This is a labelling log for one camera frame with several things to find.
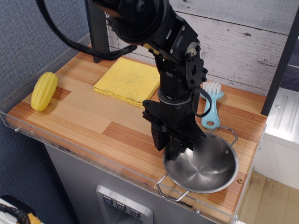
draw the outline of corn kernel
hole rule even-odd
[[[48,106],[58,83],[57,76],[52,72],[46,72],[38,79],[32,96],[31,107],[36,111],[43,111]]]

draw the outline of brush bristles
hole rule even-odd
[[[210,95],[221,93],[221,84],[216,82],[203,83],[203,89]]]

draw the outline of wooden plank wall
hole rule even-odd
[[[174,10],[199,34],[207,78],[267,95],[299,1],[170,0]],[[127,44],[108,28],[111,49]],[[144,48],[129,55],[155,63]]]

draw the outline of control panel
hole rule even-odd
[[[122,223],[121,219],[132,219],[131,223],[153,224],[153,212],[150,208],[103,185],[97,186],[96,193],[107,223],[118,224]]]

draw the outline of blue brush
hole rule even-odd
[[[210,95],[212,99],[212,108],[209,114],[201,119],[201,123],[203,127],[207,129],[214,129],[220,126],[216,101],[222,98],[224,93],[221,91],[221,84],[215,82],[203,83],[203,89]],[[210,102],[207,100],[205,112],[209,109],[209,107],[210,107]]]

